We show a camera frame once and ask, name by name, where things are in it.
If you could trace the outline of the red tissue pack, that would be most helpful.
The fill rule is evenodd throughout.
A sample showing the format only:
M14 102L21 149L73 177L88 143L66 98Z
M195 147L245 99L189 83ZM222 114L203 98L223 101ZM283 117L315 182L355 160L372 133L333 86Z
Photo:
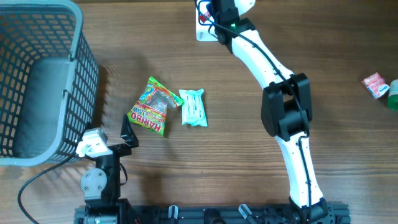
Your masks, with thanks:
M385 79L377 72L362 80L361 83L368 89L375 99L380 98L390 89L390 86L386 83Z

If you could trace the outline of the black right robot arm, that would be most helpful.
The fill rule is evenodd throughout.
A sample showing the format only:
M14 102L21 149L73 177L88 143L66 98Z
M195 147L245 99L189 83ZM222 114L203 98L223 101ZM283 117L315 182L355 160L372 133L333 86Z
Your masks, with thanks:
M206 8L218 42L240 59L262 88L261 120L275 138L290 184L293 219L313 223L328 214L309 148L312 102L310 82L283 66L261 40L255 25L242 15L254 1L210 1Z

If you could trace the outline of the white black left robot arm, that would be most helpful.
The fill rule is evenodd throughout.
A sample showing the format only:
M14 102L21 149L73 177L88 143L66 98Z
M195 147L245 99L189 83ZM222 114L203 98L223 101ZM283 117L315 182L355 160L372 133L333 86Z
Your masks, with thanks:
M120 173L126 169L120 158L132 154L139 141L128 116L123 116L121 144L107 145L108 137L101 128L88 129L78 143L76 153L95 162L80 180L85 206L75 210L74 223L140 223L140 218L128 199L121 198Z

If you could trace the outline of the mint green wipes pack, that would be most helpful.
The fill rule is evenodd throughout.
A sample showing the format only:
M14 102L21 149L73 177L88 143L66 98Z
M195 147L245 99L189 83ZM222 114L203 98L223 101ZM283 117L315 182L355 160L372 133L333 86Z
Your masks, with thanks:
M183 100L182 105L182 125L207 127L208 122L205 114L205 107L202 100L204 89L199 90L179 90Z

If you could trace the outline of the green lid small jar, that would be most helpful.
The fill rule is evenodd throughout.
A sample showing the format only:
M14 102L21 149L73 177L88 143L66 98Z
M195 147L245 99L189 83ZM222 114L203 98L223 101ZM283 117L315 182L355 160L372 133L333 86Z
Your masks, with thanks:
M392 81L390 84L387 107L391 110L398 110L398 79Z

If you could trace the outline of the red Nescafe stick pack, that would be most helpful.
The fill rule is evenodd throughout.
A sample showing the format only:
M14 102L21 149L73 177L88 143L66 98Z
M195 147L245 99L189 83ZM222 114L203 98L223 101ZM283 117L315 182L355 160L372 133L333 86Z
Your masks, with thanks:
M203 14L198 15L198 21L200 24L204 24L210 17L211 14L208 11L206 11Z

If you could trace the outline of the green Haribo candy bag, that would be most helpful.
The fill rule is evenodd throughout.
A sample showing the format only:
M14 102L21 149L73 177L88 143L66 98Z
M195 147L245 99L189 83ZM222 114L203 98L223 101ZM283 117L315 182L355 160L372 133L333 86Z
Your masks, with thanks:
M143 94L128 112L129 121L164 136L167 110L183 105L183 100L154 77L148 79Z

